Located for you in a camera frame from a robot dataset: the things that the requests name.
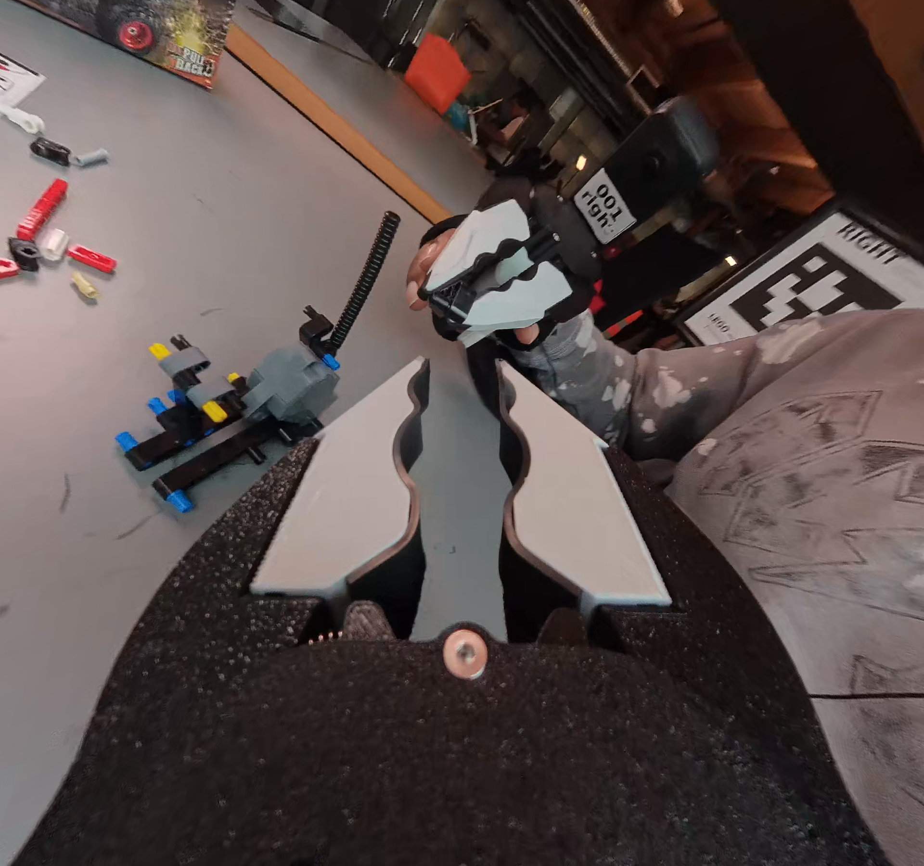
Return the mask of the black ribbed flexible tube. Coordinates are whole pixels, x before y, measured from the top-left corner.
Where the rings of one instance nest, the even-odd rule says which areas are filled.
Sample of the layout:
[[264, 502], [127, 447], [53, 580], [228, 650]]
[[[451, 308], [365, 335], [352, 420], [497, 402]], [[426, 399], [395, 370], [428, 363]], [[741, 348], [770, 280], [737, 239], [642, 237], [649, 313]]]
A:
[[397, 236], [400, 223], [401, 218], [398, 213], [387, 211], [384, 214], [355, 287], [334, 326], [333, 332], [325, 341], [326, 362], [332, 363], [337, 358], [340, 349], [346, 342], [350, 331], [372, 294], [372, 290]]

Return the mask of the framed black white marker sign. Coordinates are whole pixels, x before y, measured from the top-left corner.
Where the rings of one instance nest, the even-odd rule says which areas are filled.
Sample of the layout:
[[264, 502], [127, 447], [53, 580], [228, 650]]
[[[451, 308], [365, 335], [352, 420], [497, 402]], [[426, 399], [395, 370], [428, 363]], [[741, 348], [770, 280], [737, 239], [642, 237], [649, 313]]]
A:
[[675, 325], [689, 343], [715, 345], [786, 321], [922, 307], [922, 243], [835, 199], [687, 306]]

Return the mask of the orange bag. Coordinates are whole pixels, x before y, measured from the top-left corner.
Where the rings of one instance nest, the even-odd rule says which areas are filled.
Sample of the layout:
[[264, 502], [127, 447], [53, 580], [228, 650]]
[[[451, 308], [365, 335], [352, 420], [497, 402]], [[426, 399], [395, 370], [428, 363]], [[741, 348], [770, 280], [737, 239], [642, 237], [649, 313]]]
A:
[[427, 33], [419, 44], [404, 82], [438, 115], [444, 116], [471, 80], [468, 67], [447, 39]]

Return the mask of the grey table with wooden edge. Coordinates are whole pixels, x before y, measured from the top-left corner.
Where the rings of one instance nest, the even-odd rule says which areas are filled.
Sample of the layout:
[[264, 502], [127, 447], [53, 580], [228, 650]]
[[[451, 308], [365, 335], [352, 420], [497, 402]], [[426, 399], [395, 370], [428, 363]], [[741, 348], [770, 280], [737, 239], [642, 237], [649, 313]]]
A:
[[475, 148], [402, 77], [297, 3], [237, 0], [226, 48], [380, 179], [359, 136], [448, 213], [489, 185]]

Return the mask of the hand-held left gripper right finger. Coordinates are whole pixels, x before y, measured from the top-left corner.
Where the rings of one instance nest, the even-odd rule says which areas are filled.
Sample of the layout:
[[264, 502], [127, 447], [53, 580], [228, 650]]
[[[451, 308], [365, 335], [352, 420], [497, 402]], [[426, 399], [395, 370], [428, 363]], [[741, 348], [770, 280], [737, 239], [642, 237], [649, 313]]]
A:
[[603, 440], [510, 364], [497, 366], [502, 421], [522, 455], [504, 504], [514, 552], [579, 610], [672, 606]]

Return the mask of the grey desk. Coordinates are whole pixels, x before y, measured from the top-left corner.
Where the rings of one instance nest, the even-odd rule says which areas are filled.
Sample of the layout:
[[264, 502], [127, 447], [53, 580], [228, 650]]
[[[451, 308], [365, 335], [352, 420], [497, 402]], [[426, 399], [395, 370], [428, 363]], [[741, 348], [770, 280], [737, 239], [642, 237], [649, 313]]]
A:
[[156, 430], [169, 387], [149, 352], [183, 334], [216, 371], [295, 342], [303, 308], [336, 318], [383, 214], [396, 242], [344, 347], [332, 421], [412, 359], [432, 364], [422, 491], [427, 577], [413, 635], [472, 621], [505, 637], [497, 572], [508, 483], [464, 355], [404, 303], [429, 223], [233, 58], [211, 91], [2, 0], [2, 53], [46, 77], [24, 105], [52, 140], [106, 149], [64, 170], [2, 121], [2, 244], [58, 177], [52, 220], [117, 260], [83, 298], [63, 261], [2, 280], [2, 864], [56, 795], [110, 669], [168, 573], [266, 470], [242, 459], [180, 515], [116, 446]]

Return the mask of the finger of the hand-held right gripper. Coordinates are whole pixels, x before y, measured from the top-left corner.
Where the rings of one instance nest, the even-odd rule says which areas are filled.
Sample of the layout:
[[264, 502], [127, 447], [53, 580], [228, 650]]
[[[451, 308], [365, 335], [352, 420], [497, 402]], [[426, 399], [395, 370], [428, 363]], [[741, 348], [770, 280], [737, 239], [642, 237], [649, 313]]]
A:
[[523, 273], [536, 267], [532, 256], [537, 245], [537, 229], [514, 200], [472, 212], [433, 264], [422, 295], [529, 294], [532, 280], [526, 281], [525, 290], [519, 283]]
[[530, 279], [522, 276], [531, 260], [483, 260], [481, 272], [472, 264], [464, 271], [456, 265], [456, 276], [474, 276], [475, 300], [468, 308], [458, 341], [465, 347], [500, 329], [534, 326], [546, 312], [570, 297], [565, 275], [551, 262], [535, 267]]

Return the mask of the person's right forearm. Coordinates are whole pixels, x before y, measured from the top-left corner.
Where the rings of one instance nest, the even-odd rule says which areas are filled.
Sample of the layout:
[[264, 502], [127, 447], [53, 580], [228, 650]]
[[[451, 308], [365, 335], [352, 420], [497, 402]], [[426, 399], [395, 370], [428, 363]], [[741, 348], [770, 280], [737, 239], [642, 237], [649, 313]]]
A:
[[681, 460], [731, 422], [777, 406], [858, 395], [880, 406], [874, 429], [922, 441], [923, 314], [860, 311], [783, 322], [712, 346], [632, 354], [589, 314], [552, 329], [517, 367], [546, 395], [635, 459]]

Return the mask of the white instruction booklet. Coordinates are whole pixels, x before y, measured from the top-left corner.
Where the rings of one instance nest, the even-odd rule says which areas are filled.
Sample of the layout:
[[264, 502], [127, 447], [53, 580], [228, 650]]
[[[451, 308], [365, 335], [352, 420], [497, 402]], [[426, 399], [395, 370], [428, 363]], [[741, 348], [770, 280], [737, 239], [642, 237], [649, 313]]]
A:
[[16, 108], [47, 79], [4, 53], [0, 56], [0, 64], [2, 107]]

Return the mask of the person's right hand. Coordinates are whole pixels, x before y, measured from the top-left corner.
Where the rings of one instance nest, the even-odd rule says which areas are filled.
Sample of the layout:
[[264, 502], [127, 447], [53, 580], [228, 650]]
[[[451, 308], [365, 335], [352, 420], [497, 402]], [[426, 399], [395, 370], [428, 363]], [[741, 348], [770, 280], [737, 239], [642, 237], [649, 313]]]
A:
[[[463, 325], [453, 327], [443, 319], [435, 317], [427, 304], [418, 299], [418, 289], [430, 276], [433, 264], [470, 213], [448, 218], [431, 228], [422, 238], [421, 247], [408, 273], [410, 307], [428, 311], [433, 317], [434, 329], [446, 340], [459, 343], [461, 342], [458, 341], [458, 337]], [[532, 256], [535, 265], [549, 261], [565, 274], [560, 265], [552, 262], [552, 257], [558, 250], [559, 236], [545, 227], [536, 226], [530, 221], [529, 223], [538, 231], [538, 245], [536, 253]], [[468, 313], [468, 308], [474, 300], [475, 296], [468, 295], [463, 302], [460, 296], [458, 306]], [[611, 373], [611, 366], [600, 364], [605, 350], [602, 348], [602, 341], [589, 308], [574, 318], [548, 318], [552, 309], [550, 308], [545, 317], [534, 326], [500, 329], [468, 347], [461, 343], [466, 349], [468, 367], [473, 379], [486, 384], [495, 361], [502, 360], [533, 376], [534, 380], [553, 396], [559, 396], [569, 393], [573, 387], [592, 383], [600, 376]]]

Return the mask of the long red beam piece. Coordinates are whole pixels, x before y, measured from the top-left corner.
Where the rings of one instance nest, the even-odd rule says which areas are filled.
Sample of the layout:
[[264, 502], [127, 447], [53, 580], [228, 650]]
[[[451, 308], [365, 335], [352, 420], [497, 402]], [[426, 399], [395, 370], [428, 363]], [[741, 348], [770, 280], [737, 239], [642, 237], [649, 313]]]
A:
[[34, 242], [68, 193], [68, 182], [55, 179], [17, 224], [16, 238]]

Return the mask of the person's grey printed sweatshirt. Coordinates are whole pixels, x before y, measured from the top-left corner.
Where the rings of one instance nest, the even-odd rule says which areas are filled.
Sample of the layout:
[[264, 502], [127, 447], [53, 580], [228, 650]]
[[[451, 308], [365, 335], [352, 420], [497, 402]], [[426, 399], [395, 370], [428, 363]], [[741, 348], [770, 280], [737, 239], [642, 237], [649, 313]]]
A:
[[922, 441], [853, 395], [723, 424], [674, 497], [757, 598], [893, 864], [922, 864]]

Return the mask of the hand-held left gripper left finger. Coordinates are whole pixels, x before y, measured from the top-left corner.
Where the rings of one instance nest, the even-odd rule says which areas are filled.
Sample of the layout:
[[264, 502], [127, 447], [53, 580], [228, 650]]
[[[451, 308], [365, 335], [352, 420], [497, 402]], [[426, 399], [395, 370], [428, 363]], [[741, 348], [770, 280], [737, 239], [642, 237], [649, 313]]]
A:
[[251, 595], [417, 601], [425, 572], [422, 455], [431, 363], [417, 357], [335, 419], [249, 584]]

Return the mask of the grey black toy brick assembly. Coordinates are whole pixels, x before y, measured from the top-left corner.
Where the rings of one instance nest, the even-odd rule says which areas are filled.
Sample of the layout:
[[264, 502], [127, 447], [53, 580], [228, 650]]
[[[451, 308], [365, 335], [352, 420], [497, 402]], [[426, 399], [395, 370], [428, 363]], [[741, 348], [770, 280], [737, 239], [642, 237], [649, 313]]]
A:
[[119, 433], [115, 444], [136, 471], [178, 461], [152, 481], [177, 512], [194, 509], [191, 490], [232, 463], [262, 465], [266, 443], [293, 445], [321, 430], [321, 415], [336, 399], [336, 355], [348, 329], [312, 306], [304, 316], [297, 344], [268, 353], [248, 376], [209, 375], [211, 359], [180, 334], [150, 347], [171, 382], [168, 402], [147, 403], [160, 432], [145, 440]]

